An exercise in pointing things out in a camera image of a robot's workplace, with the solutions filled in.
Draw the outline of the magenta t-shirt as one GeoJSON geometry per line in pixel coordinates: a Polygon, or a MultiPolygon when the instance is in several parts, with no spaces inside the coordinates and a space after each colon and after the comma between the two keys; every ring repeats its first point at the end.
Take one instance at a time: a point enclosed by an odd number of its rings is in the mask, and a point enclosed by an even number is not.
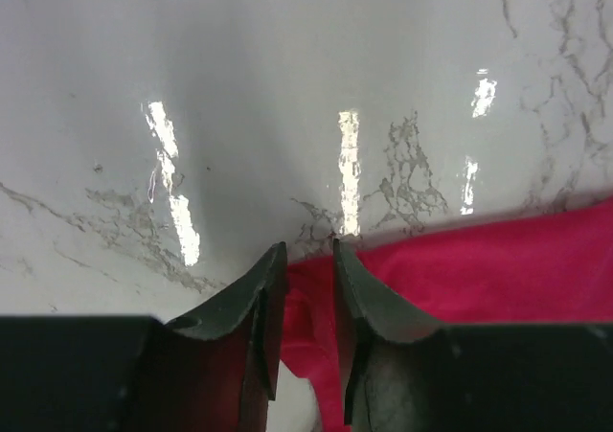
{"type": "MultiPolygon", "coordinates": [[[[606,322],[612,317],[612,203],[404,239],[359,253],[400,296],[452,323],[606,322]]],[[[287,269],[282,360],[342,431],[333,265],[287,269]]]]}

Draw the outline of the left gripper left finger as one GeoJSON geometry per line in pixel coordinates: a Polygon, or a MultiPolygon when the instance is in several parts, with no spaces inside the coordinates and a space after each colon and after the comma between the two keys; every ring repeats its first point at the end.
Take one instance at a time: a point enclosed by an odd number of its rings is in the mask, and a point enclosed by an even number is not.
{"type": "Polygon", "coordinates": [[[5,316],[5,431],[262,431],[276,396],[287,253],[168,321],[5,316]]]}

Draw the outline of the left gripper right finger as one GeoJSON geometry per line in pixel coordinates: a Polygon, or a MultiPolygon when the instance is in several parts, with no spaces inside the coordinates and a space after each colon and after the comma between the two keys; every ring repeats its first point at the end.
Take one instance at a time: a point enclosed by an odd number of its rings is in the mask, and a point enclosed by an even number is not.
{"type": "Polygon", "coordinates": [[[353,431],[608,431],[608,323],[450,324],[333,244],[343,421],[353,431]]]}

